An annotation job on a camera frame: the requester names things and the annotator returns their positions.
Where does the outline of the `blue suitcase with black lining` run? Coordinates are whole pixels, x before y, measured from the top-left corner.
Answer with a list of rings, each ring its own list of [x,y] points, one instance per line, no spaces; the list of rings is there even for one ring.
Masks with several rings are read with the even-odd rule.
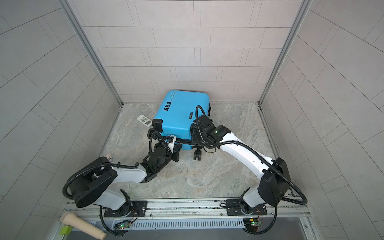
[[[210,98],[205,93],[172,90],[169,91],[152,121],[148,131],[148,138],[159,139],[173,136],[182,150],[190,151],[195,148],[194,159],[201,160],[203,148],[197,140],[196,107],[201,106],[198,116],[202,113],[210,114]]]

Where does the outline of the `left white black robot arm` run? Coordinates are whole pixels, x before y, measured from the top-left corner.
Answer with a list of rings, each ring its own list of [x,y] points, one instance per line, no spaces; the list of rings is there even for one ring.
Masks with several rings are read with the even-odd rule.
[[[132,200],[125,190],[114,192],[109,186],[150,182],[169,162],[178,162],[181,149],[182,144],[177,142],[176,136],[168,136],[150,146],[148,155],[134,166],[112,163],[111,156],[99,157],[69,177],[62,193],[74,200],[78,208],[97,205],[115,211],[119,217],[126,217],[134,211]]]

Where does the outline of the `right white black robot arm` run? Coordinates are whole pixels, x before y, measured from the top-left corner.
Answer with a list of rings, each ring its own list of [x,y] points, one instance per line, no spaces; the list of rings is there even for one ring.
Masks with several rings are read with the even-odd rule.
[[[277,207],[280,201],[306,205],[307,197],[291,181],[286,162],[272,159],[243,143],[228,128],[216,127],[206,115],[194,120],[192,136],[208,149],[220,149],[229,153],[248,167],[260,180],[257,187],[246,190],[239,199],[242,212],[250,215],[258,205]]]

